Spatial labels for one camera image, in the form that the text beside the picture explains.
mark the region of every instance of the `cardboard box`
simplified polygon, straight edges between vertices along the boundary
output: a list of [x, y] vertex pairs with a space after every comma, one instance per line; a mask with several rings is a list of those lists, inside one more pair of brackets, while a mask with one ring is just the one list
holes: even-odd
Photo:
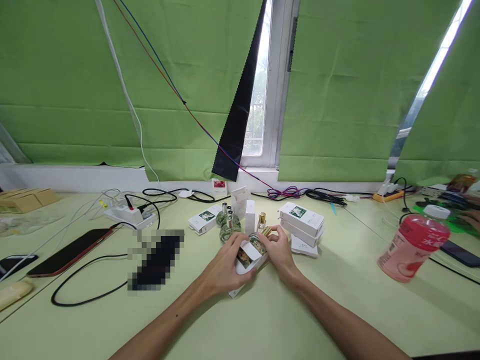
[[320, 231], [318, 232], [316, 237], [313, 237], [307, 234], [305, 231], [300, 230], [298, 227], [293, 226], [291, 223], [280, 219], [280, 226], [285, 230], [289, 231], [290, 234], [295, 235], [297, 238], [300, 238], [304, 243], [307, 243], [311, 247], [317, 246], [320, 242], [320, 237], [325, 231], [325, 226], [320, 227]]
[[292, 224], [313, 238], [317, 238], [325, 218], [293, 202], [287, 202], [280, 209], [280, 219]]
[[245, 211], [245, 234], [250, 235], [255, 231], [255, 200], [247, 200]]
[[247, 200], [250, 200], [252, 194], [246, 186], [243, 186], [230, 192], [230, 195], [231, 209], [233, 210], [233, 213], [242, 220], [245, 217], [245, 211], [247, 210]]
[[24, 214], [58, 201], [52, 189], [20, 189], [0, 194], [0, 213]]
[[188, 219], [188, 226], [194, 230], [197, 235], [205, 234], [215, 225], [217, 225], [217, 215], [222, 211], [218, 204], [209, 207], [207, 210]]
[[42, 207], [34, 194], [18, 193], [0, 199], [0, 207], [12, 214], [24, 214]]
[[291, 252], [295, 254], [306, 255], [314, 259], [319, 257], [319, 248], [317, 245], [312, 247], [300, 240], [295, 235], [291, 236]]
[[[240, 245], [240, 250], [235, 259], [235, 271], [237, 274], [243, 275], [253, 268], [258, 270], [268, 258], [269, 254], [258, 240], [244, 240]], [[245, 285], [242, 285], [238, 289], [230, 291], [228, 295], [233, 299], [244, 286]]]
[[40, 202], [42, 206], [47, 206], [58, 201], [57, 196], [54, 191], [50, 188], [48, 189], [29, 189], [23, 194], [33, 194]]

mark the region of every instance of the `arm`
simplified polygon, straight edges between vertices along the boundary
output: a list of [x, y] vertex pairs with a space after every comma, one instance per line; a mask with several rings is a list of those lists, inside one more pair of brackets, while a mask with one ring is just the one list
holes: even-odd
[[280, 278], [305, 302], [347, 359], [410, 359], [379, 331], [312, 284], [294, 263], [290, 244], [280, 225], [278, 236], [259, 235]]
[[244, 233], [235, 232], [185, 292], [113, 354], [110, 360], [157, 360], [176, 338], [185, 321], [203, 302], [220, 293], [238, 289], [252, 280], [256, 269], [238, 275], [234, 265], [240, 244], [248, 239]]

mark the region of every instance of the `smartphone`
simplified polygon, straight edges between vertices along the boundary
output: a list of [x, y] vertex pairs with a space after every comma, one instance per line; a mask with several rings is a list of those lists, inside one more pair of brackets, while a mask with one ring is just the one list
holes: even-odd
[[63, 273], [112, 234], [113, 230], [93, 229], [60, 249], [26, 273], [30, 278], [53, 277]]
[[452, 258], [458, 260], [469, 268], [480, 268], [480, 257], [473, 255], [464, 248], [448, 241], [440, 248], [444, 253], [447, 253]]
[[[20, 261], [22, 261], [22, 259], [24, 259], [26, 257], [27, 257], [27, 255], [12, 255], [12, 256], [7, 256], [6, 258], [3, 258], [2, 260], [0, 260], [0, 278], [3, 277], [6, 273], [8, 273], [11, 268], [13, 268]], [[38, 258], [39, 258], [38, 255], [30, 255], [24, 262], [22, 262], [20, 265], [18, 265], [15, 268], [15, 270], [13, 270], [10, 273], [10, 275], [7, 276], [7, 278], [9, 276], [15, 274], [18, 270], [23, 269], [28, 264], [33, 263]]]

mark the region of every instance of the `green roller blind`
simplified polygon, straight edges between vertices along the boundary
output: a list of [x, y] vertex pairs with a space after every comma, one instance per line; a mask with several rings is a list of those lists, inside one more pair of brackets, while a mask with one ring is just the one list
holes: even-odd
[[[126, 4], [192, 113], [219, 141], [262, 1]], [[104, 7], [125, 83], [143, 124], [148, 162], [163, 181], [208, 180], [217, 146], [171, 91], [113, 1], [105, 1]], [[156, 179], [149, 169], [147, 175]]]
[[[193, 114], [219, 140], [262, 1], [125, 3]], [[103, 6], [148, 162], [162, 181], [209, 179], [215, 143], [163, 80], [113, 0]], [[34, 163], [144, 164], [94, 0], [5, 0], [0, 31], [0, 121]]]
[[383, 181], [458, 0], [302, 0], [280, 181]]
[[95, 2], [0, 2], [0, 122], [37, 164], [143, 165]]
[[445, 184], [480, 169], [480, 1], [473, 1], [396, 167], [409, 184]]

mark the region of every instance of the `perfume bottle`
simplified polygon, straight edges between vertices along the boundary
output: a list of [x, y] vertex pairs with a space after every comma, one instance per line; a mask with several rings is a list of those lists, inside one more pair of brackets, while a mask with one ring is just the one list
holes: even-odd
[[[270, 226], [265, 226], [265, 228], [261, 231], [261, 233], [265, 235], [267, 238], [269, 237], [271, 232], [272, 232], [272, 229], [270, 228]], [[250, 234], [248, 236], [248, 239], [250, 240], [251, 244], [255, 247], [255, 249], [257, 249], [262, 256], [267, 252], [267, 250], [265, 250], [262, 243], [259, 241], [259, 235], [257, 232]]]
[[240, 226], [237, 226], [234, 223], [234, 219], [231, 216], [228, 216], [226, 218], [226, 223], [220, 229], [220, 241], [225, 244], [233, 233], [240, 231]]
[[258, 218], [258, 224], [256, 225], [257, 233], [261, 233], [267, 227], [266, 221], [267, 219], [265, 213], [261, 212], [260, 217]]
[[221, 205], [221, 211], [216, 215], [216, 224], [222, 227], [223, 223], [227, 221], [227, 203]]
[[240, 219], [239, 219], [239, 217], [238, 217], [237, 215], [234, 214], [234, 212], [233, 212], [232, 210], [230, 210], [230, 211], [228, 212], [228, 216], [231, 216], [231, 217], [232, 217], [232, 219], [233, 219], [233, 224], [234, 224], [234, 225], [237, 225], [239, 228], [241, 228], [241, 226], [240, 226]]

